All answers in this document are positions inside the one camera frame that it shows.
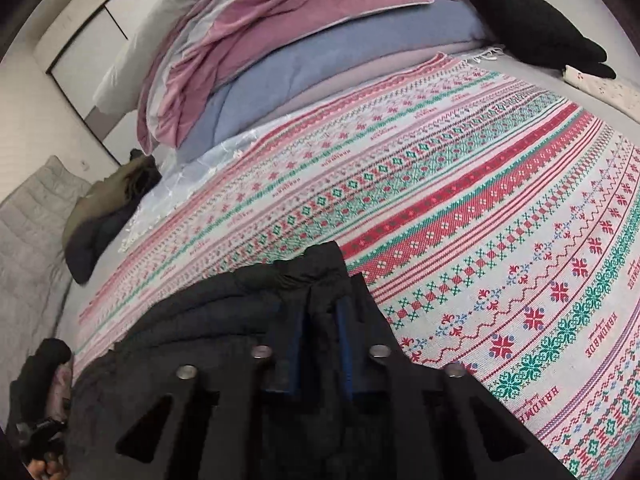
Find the person's left hand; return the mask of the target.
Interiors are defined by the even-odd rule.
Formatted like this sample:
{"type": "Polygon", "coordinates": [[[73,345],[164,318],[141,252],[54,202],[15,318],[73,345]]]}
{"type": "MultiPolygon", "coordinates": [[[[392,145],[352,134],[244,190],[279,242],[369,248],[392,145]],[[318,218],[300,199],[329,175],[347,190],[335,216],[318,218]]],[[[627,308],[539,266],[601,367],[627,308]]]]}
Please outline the person's left hand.
{"type": "Polygon", "coordinates": [[[66,480],[67,471],[58,460],[32,460],[27,465],[29,474],[35,480],[66,480]]]}

